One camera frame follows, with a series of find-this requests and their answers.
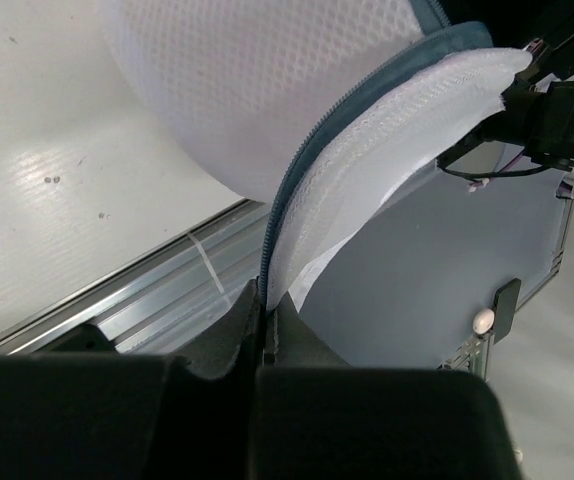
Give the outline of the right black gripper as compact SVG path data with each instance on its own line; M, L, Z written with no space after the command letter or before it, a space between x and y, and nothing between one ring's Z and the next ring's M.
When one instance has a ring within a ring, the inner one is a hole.
M484 142L522 147L534 172L574 167L574 1L444 1L454 23L480 21L495 45L523 47L531 64L504 91L503 111L489 117L437 159L452 164Z

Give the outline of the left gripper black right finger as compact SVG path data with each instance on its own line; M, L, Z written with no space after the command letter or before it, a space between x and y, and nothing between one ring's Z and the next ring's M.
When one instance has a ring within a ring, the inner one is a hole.
M521 478L499 402L479 377L342 365L289 298L267 331L276 361L256 376L255 478Z

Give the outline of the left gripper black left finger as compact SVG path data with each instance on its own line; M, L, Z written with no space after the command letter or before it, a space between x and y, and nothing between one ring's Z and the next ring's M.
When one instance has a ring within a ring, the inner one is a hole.
M246 284L181 352L98 337L0 356L0 479L241 479L259 300Z

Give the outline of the grey-trimmed white mesh laundry bag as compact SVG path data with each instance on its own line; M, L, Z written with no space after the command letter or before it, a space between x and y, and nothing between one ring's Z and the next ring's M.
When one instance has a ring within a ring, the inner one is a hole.
M271 206L267 309L309 287L531 63L437 1L102 1L110 52L182 149Z

